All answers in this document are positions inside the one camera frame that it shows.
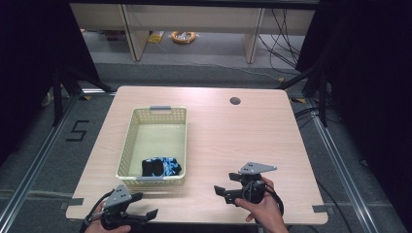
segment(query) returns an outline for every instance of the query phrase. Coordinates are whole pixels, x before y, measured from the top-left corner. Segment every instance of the plastic basket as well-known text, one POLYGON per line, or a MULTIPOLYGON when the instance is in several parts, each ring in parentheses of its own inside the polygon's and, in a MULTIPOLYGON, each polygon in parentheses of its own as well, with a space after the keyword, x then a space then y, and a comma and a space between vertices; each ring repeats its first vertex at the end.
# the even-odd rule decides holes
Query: plastic basket
POLYGON ((188 111, 185 107, 151 106, 133 111, 116 177, 128 187, 183 184, 186 174, 188 111), (142 161, 174 157, 177 176, 142 177, 142 161))

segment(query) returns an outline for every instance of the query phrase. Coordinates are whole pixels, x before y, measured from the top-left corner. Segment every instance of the human hand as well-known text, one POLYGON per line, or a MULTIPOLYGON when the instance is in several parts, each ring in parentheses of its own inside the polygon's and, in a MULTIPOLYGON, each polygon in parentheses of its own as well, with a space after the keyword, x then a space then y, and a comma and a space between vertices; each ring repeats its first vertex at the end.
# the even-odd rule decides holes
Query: human hand
MULTIPOLYGON (((101 212, 103 207, 103 202, 101 202, 96 210, 95 213, 101 212)), ((93 221, 86 229, 85 233, 127 233, 129 232, 131 227, 129 225, 120 226, 114 230, 106 230, 100 219, 93 221)))
MULTIPOLYGON (((273 182, 267 178, 262 178, 267 184, 267 188, 274 191, 273 182)), ((288 232, 278 203, 268 192, 264 192, 264 197, 258 204, 246 201, 242 198, 235 200, 237 206, 250 211, 251 213, 246 217, 246 221, 250 222, 254 218, 263 225, 268 233, 284 233, 288 232)))

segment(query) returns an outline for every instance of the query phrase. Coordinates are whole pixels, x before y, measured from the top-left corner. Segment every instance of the wooden table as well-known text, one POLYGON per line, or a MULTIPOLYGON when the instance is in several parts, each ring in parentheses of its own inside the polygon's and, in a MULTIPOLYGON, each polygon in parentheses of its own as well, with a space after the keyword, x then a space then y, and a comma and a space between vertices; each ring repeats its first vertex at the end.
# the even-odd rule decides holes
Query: wooden table
POLYGON ((253 161, 278 167, 263 175, 275 183, 284 202, 285 223, 327 222, 326 213, 312 208, 324 202, 285 91, 150 86, 119 88, 73 196, 84 203, 70 206, 68 218, 84 218, 104 193, 121 183, 115 173, 132 110, 165 105, 188 109, 185 184, 161 192, 142 189, 144 199, 129 206, 130 214, 159 209, 153 222, 246 223, 248 212, 226 205, 214 185, 240 188, 228 173, 253 161), (232 97, 241 103, 231 104, 232 97))

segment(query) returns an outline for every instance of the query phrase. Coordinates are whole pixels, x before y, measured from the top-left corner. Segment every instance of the blue cloth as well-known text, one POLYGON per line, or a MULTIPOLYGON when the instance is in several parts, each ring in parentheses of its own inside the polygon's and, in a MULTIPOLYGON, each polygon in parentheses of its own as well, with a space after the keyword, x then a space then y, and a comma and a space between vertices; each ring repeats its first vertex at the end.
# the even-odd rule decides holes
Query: blue cloth
POLYGON ((181 165, 174 157, 154 157, 142 161, 143 177, 178 176, 181 165))

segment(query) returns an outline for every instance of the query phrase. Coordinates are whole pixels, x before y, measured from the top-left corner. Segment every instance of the black strap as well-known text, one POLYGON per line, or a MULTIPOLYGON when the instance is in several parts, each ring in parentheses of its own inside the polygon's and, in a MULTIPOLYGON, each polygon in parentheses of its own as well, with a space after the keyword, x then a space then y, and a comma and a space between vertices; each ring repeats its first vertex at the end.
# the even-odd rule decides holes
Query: black strap
POLYGON ((90 219, 91 216, 93 215, 94 211, 96 210, 97 206, 100 204, 100 202, 102 202, 106 197, 109 197, 110 195, 112 195, 112 193, 115 190, 113 189, 112 191, 104 194, 97 202, 96 204, 94 204, 93 208, 91 209, 90 213, 88 213, 88 215, 85 217, 85 220, 83 221, 82 227, 80 228, 80 233, 85 233, 86 229, 90 226, 90 219))
POLYGON ((283 201, 281 200, 281 198, 278 196, 278 194, 276 193, 276 191, 271 191, 268 188, 265 189, 268 193, 270 193, 270 195, 273 197, 273 199, 275 199, 275 201, 278 203, 279 206, 279 211, 281 212, 281 215, 283 215, 284 211, 285 211, 285 207, 283 205, 283 201))

